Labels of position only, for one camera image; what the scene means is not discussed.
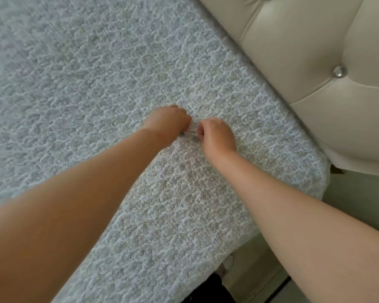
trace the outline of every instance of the quilted bedspread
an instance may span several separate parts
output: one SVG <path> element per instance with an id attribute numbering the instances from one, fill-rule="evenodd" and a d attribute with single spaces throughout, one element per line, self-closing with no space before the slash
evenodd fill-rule
<path id="1" fill-rule="evenodd" d="M 0 0 L 0 203 L 177 103 L 321 198 L 329 163 L 197 0 Z M 56 302 L 180 302 L 258 233 L 190 134 L 136 182 Z"/>

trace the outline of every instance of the cream leather headboard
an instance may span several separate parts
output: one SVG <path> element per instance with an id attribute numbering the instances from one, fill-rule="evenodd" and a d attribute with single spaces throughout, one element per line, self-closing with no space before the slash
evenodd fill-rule
<path id="1" fill-rule="evenodd" d="M 379 0 L 201 0 L 338 168 L 379 175 Z"/>

